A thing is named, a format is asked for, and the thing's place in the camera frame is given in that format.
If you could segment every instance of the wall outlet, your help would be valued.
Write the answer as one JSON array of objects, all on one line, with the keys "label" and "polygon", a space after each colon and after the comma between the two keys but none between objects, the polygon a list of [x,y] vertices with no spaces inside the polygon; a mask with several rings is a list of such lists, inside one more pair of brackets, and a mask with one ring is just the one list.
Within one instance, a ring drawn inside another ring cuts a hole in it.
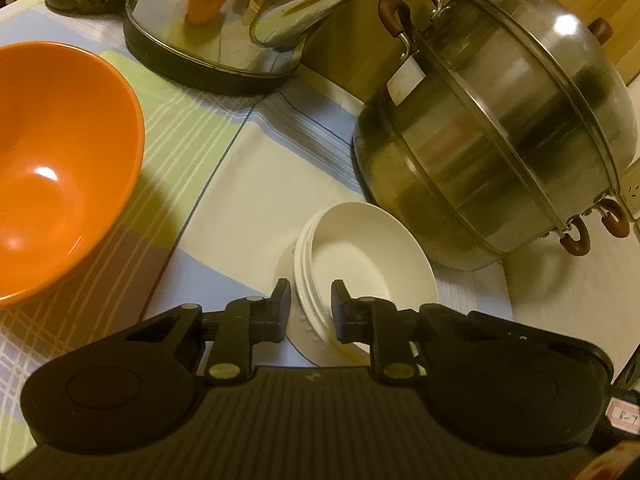
[{"label": "wall outlet", "polygon": [[638,220],[640,218],[640,158],[622,173],[620,196],[626,211],[634,220]]}]

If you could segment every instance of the kettle spout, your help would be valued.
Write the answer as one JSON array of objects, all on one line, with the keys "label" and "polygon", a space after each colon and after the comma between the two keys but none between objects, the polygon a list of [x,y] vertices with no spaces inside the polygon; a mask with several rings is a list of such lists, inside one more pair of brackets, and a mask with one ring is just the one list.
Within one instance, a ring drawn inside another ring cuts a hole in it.
[{"label": "kettle spout", "polygon": [[267,0],[251,24],[251,37],[270,48],[290,48],[309,27],[348,0]]}]

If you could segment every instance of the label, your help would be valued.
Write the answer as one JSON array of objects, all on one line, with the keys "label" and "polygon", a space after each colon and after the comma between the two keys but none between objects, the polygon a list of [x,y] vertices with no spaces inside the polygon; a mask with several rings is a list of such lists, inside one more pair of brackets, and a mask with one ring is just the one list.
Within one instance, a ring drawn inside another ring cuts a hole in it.
[{"label": "label", "polygon": [[391,76],[391,79],[386,82],[386,89],[394,104],[398,106],[404,101],[424,78],[424,72],[416,63],[414,57],[409,56],[400,68],[396,70],[396,73]]},{"label": "label", "polygon": [[606,411],[607,418],[614,428],[640,435],[640,407],[611,397]]}]

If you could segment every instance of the white bowl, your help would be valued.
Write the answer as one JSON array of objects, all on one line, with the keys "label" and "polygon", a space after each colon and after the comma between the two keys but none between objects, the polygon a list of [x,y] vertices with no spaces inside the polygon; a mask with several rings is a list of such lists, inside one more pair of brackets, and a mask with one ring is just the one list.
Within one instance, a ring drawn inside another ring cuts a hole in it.
[{"label": "white bowl", "polygon": [[294,278],[314,331],[348,360],[362,364],[368,347],[335,338],[331,284],[343,280],[352,297],[374,296],[399,310],[438,301],[435,277],[412,234],[384,210],[345,202],[314,215],[294,250]]}]

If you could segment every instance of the stack of white plates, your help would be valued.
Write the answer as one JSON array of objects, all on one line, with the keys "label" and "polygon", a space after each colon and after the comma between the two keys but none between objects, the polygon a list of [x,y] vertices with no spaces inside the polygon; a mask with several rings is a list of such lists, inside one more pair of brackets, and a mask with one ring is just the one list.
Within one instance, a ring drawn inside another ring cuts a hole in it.
[{"label": "stack of white plates", "polygon": [[369,363],[367,345],[343,345],[335,337],[334,280],[343,280],[354,298],[383,298],[399,310],[438,301],[433,271],[418,242],[389,213],[364,202],[332,206],[306,223],[296,241],[293,275],[302,311],[292,309],[287,335],[321,366]]}]

